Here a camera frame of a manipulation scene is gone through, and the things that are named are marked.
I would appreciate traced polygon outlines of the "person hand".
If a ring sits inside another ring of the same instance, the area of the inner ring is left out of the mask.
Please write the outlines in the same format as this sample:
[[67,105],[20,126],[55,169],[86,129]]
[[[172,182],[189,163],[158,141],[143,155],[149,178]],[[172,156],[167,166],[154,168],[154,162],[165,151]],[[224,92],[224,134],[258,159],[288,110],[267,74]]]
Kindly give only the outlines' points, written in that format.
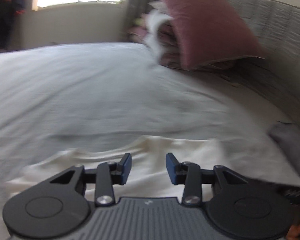
[[300,239],[300,224],[292,225],[286,235],[287,240],[298,240]]

